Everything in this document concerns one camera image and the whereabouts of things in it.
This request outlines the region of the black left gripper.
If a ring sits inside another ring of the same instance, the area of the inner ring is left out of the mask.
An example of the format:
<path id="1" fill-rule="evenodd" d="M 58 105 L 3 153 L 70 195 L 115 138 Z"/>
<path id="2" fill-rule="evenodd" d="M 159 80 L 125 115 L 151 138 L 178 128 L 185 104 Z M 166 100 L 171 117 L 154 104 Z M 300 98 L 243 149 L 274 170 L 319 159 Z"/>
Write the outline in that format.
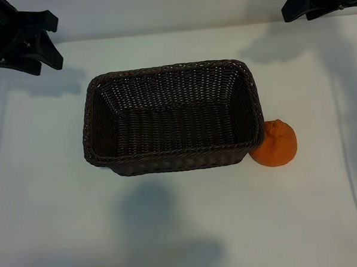
<path id="1" fill-rule="evenodd" d="M 56 32 L 58 18 L 49 10 L 19 11 L 0 0 L 0 68 L 40 76 L 41 62 L 61 70 L 63 57 L 48 32 Z"/>

